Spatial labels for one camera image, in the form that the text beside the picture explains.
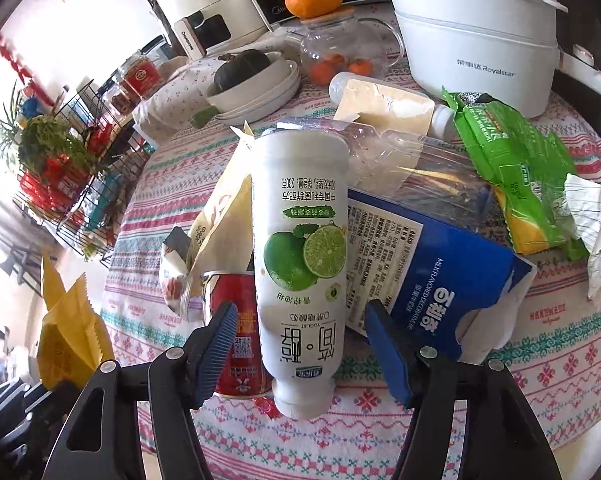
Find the green snack bag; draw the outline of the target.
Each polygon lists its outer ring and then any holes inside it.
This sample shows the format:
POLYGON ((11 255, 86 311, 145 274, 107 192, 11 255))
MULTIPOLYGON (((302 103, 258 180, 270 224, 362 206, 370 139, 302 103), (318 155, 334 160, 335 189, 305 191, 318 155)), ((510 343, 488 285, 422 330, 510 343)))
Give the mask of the green snack bag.
POLYGON ((585 258, 561 212, 566 177, 576 168, 559 137, 488 93, 442 95, 475 170, 494 188, 514 250, 528 256, 558 247, 572 261, 585 258))

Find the blue milk carton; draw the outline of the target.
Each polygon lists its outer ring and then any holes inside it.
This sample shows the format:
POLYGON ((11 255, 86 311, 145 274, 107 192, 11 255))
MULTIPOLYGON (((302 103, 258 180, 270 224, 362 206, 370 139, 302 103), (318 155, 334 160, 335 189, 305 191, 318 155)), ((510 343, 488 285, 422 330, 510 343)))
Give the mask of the blue milk carton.
POLYGON ((348 193, 348 328, 378 299, 396 325, 446 356, 482 363, 511 338, 535 263, 470 231, 348 193))

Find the glass teapot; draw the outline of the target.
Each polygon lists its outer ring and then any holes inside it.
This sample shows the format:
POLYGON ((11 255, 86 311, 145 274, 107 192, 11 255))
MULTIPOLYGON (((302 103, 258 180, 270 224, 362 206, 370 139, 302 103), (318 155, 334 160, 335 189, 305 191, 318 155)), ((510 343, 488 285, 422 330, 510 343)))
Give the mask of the glass teapot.
POLYGON ((298 47, 310 81, 327 88, 339 73, 382 79, 405 55, 401 33, 381 18, 357 18, 353 6, 301 21, 286 38, 298 47))

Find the white electric cooking pot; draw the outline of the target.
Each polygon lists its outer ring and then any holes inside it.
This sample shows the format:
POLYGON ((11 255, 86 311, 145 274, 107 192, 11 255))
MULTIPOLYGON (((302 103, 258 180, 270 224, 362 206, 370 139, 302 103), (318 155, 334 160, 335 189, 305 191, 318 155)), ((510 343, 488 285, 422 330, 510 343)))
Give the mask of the white electric cooking pot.
POLYGON ((557 0, 392 0, 412 78, 426 92, 479 92, 526 118, 545 111, 561 72, 601 96, 601 71, 558 44, 557 0))

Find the small white bottle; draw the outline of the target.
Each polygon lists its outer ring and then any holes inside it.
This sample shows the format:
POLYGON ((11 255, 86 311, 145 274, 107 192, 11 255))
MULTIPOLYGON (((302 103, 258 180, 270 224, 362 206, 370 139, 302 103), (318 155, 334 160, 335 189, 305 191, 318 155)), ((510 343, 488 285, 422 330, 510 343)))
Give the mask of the small white bottle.
POLYGON ((458 136, 450 107, 396 84, 343 72, 332 78, 329 95, 337 104, 334 119, 341 122, 359 122, 378 133, 393 130, 446 142, 458 136))

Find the white tissue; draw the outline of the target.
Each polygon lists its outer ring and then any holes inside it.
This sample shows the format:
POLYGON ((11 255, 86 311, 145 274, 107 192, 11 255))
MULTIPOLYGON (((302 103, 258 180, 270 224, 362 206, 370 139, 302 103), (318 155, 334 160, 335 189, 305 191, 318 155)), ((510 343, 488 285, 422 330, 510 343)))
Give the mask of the white tissue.
POLYGON ((568 174, 564 205, 572 219, 572 233, 589 253, 587 297, 594 300, 601 289, 601 184, 568 174))

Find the dark green squash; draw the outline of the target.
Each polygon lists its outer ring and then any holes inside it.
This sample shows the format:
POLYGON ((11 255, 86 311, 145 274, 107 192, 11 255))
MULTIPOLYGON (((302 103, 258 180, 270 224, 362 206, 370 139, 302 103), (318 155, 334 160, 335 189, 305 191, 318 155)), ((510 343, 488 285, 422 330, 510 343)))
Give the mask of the dark green squash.
POLYGON ((255 49, 245 50, 223 63, 214 76, 218 93, 225 92, 262 72, 270 65, 264 52, 255 49))

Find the floral white cloth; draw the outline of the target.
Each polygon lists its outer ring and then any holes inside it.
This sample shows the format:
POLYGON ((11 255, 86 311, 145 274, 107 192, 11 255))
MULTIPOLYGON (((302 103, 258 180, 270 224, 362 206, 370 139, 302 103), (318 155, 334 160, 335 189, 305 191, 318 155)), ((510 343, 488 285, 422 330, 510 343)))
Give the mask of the floral white cloth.
POLYGON ((204 93, 222 64, 219 58, 192 62, 185 56, 160 64, 163 86, 132 112, 137 133, 153 148, 159 148, 179 131, 192 127, 194 116, 209 107, 204 93))

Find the stacked white bowls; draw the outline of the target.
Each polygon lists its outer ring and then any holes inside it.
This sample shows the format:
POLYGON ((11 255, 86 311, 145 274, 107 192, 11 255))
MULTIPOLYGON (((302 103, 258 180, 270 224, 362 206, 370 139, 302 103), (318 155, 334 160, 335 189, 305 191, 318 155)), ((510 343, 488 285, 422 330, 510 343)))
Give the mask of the stacked white bowls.
POLYGON ((218 122, 235 127, 257 122, 279 110, 297 92, 301 83, 298 64, 280 51, 264 53, 270 65, 234 88, 218 93, 212 80, 204 98, 215 108, 218 122))

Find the white lime yogurt bottle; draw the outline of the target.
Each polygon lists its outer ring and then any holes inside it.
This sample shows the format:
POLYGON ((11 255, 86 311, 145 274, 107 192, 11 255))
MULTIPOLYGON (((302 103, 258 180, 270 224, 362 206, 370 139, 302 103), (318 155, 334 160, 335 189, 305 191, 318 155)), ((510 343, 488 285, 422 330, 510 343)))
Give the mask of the white lime yogurt bottle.
POLYGON ((329 411, 346 324, 348 147, 276 129, 254 145, 252 220, 262 362, 293 419, 329 411))

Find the cream bread paper bag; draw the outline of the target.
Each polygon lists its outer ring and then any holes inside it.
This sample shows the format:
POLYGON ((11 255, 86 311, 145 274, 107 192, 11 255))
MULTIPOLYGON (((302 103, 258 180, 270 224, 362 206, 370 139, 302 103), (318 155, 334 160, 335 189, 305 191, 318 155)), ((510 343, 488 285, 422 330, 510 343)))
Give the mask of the cream bread paper bag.
POLYGON ((253 255, 252 148, 255 136, 244 122, 232 127, 238 145, 214 191, 190 229, 188 252, 190 295, 201 296, 210 271, 246 271, 253 255))

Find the clear crushed plastic bottle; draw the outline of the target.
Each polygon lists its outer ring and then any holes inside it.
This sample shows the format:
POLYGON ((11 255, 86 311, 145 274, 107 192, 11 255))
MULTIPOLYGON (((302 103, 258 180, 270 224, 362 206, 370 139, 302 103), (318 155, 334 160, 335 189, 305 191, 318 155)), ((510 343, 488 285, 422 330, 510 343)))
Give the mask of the clear crushed plastic bottle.
POLYGON ((465 151, 442 140, 386 130, 358 122, 290 117, 279 129, 325 130, 349 148, 348 184, 408 209, 479 232, 487 220, 493 191, 477 174, 465 151))

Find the red lidded jar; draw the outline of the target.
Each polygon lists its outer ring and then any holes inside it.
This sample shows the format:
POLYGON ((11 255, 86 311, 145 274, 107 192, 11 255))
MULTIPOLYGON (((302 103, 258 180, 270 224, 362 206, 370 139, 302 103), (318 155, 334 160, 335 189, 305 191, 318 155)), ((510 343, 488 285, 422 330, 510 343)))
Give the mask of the red lidded jar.
POLYGON ((163 86, 164 78, 157 67, 141 51, 134 52, 119 67, 122 80, 137 93, 142 100, 150 99, 151 96, 163 86))

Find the green potted plant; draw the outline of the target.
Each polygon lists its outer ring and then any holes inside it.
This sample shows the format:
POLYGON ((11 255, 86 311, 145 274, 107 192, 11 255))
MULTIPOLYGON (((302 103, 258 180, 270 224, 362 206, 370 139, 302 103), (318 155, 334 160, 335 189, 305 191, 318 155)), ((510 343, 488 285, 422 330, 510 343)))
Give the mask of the green potted plant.
POLYGON ((18 122, 25 101, 13 84, 9 103, 3 105, 0 118, 0 155, 9 167, 23 168, 41 176, 51 160, 69 162, 74 168, 90 172, 96 157, 79 136, 70 132, 69 122, 47 114, 18 122))

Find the red soda can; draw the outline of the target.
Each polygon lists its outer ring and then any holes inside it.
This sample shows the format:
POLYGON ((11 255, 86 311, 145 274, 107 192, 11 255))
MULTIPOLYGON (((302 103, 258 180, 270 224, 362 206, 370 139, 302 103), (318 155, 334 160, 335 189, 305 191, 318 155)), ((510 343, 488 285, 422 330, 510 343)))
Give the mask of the red soda can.
POLYGON ((224 302, 238 309, 234 343, 216 387, 218 396, 254 399, 271 390, 271 376, 262 362, 253 271, 203 274, 204 316, 208 322, 224 302))

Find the yellow paper bag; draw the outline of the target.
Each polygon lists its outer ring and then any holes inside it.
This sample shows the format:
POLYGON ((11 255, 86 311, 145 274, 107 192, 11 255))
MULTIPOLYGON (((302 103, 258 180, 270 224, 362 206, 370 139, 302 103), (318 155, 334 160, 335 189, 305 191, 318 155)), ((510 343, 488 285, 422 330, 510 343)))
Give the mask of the yellow paper bag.
POLYGON ((46 315, 37 351, 40 380, 48 390, 62 382, 82 389, 102 363, 115 359, 110 335, 101 316, 92 309, 86 274, 65 289, 47 255, 42 258, 41 269, 46 315))

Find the patterned tablecloth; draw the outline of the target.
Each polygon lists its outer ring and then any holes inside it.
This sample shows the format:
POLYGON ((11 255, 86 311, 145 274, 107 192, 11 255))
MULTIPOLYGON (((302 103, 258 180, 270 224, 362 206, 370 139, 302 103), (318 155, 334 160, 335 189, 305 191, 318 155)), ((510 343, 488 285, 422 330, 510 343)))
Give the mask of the patterned tablecloth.
MULTIPOLYGON (((238 140, 211 122, 176 133, 146 163, 122 219, 102 316, 122 364, 183 344, 192 324, 164 302, 160 248, 189 228, 238 140)), ((587 298, 584 263, 559 250, 535 255, 538 274, 496 358, 506 364, 553 448, 568 448, 601 419, 601 300, 587 298)), ((217 479, 387 479, 410 414, 389 394, 365 340, 346 341, 330 411, 313 420, 279 415, 265 398, 215 396, 193 416, 217 479)))

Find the small nut snack packet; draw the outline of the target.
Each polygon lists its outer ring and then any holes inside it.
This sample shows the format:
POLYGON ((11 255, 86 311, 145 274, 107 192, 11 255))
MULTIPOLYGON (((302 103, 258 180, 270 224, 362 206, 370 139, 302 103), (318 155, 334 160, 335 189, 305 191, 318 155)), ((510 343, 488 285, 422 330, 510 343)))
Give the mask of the small nut snack packet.
POLYGON ((188 233, 174 226, 163 240, 158 277, 169 310, 183 321, 201 324, 201 298, 195 295, 200 290, 200 281, 192 274, 194 258, 188 233))

